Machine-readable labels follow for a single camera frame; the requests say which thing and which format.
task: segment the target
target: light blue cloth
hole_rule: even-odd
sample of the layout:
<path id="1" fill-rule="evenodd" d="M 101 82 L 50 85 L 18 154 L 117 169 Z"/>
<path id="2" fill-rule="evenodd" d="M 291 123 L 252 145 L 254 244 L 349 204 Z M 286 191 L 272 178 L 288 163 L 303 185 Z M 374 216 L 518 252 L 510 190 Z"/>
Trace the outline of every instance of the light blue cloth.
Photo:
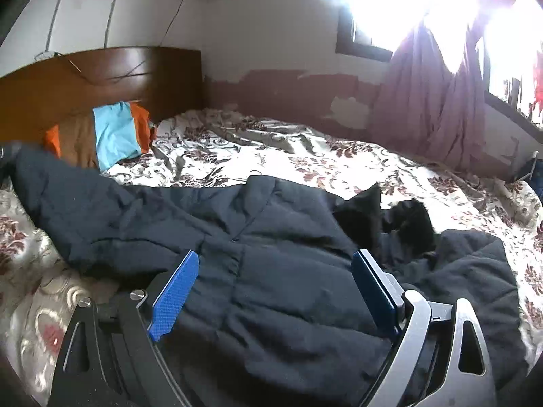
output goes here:
<path id="1" fill-rule="evenodd" d="M 94 108 L 96 155 L 100 171 L 106 171 L 122 159 L 139 156 L 136 125 L 130 104 L 119 102 Z"/>

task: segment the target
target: wall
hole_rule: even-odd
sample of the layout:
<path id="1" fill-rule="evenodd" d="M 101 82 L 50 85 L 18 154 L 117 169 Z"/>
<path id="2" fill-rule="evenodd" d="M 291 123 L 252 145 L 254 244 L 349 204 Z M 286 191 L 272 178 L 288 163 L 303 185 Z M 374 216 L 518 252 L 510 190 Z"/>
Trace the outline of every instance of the wall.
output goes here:
<path id="1" fill-rule="evenodd" d="M 204 0 L 184 0 L 175 17 L 180 1 L 31 0 L 0 47 L 0 76 L 31 64 L 45 51 L 161 43 L 201 50 Z"/>
<path id="2" fill-rule="evenodd" d="M 207 0 L 208 102 L 371 140 L 367 108 L 388 65 L 336 54 L 343 0 Z M 479 169 L 508 174 L 542 146 L 487 105 Z"/>

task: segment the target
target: patterned bedspread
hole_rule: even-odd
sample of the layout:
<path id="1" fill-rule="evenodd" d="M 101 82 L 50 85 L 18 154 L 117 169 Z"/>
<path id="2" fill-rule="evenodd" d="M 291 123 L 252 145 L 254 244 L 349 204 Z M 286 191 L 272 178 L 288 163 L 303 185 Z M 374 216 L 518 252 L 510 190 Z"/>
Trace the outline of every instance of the patterned bedspread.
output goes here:
<path id="1" fill-rule="evenodd" d="M 306 126 L 257 121 L 236 112 L 187 112 L 163 121 L 155 148 L 113 166 L 118 183 L 224 187 L 254 174 L 276 176 L 350 198 L 375 182 L 382 207 L 416 197 L 437 232 L 479 229 L 498 236 L 519 286 L 521 334 L 533 365 L 543 348 L 543 212 L 525 182 L 460 178 L 383 147 L 331 138 Z M 80 277 L 36 229 L 9 186 L 0 189 L 0 347 L 42 405 L 56 357 L 82 296 L 105 301 L 117 285 Z"/>

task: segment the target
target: floral bed sheet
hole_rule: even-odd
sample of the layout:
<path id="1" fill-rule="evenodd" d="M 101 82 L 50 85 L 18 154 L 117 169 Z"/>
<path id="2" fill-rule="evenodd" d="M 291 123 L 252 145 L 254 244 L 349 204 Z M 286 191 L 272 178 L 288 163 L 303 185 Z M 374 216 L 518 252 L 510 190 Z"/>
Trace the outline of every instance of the floral bed sheet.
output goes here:
<path id="1" fill-rule="evenodd" d="M 375 144 L 332 138 L 309 127 L 236 112 L 191 111 L 162 121 L 154 148 L 104 176 L 120 184 L 226 187 L 275 176 L 343 198 L 378 182 L 382 207 L 417 198 L 437 232 L 496 235 L 517 277 L 521 335 L 533 365 L 543 349 L 543 211 L 525 182 L 460 178 Z M 0 189 L 0 347 L 26 389 L 46 405 L 64 331 L 77 301 L 105 301 L 117 284 L 81 277 L 36 229 L 12 188 Z"/>

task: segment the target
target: wooden headboard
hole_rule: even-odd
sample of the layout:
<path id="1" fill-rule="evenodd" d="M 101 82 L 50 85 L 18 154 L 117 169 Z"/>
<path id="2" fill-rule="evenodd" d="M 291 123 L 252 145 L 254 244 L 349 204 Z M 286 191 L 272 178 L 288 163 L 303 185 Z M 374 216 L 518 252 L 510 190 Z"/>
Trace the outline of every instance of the wooden headboard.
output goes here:
<path id="1" fill-rule="evenodd" d="M 138 100 L 154 122 L 203 108 L 200 51 L 119 47 L 59 55 L 0 78 L 0 142 L 42 142 L 45 130 L 100 105 Z"/>

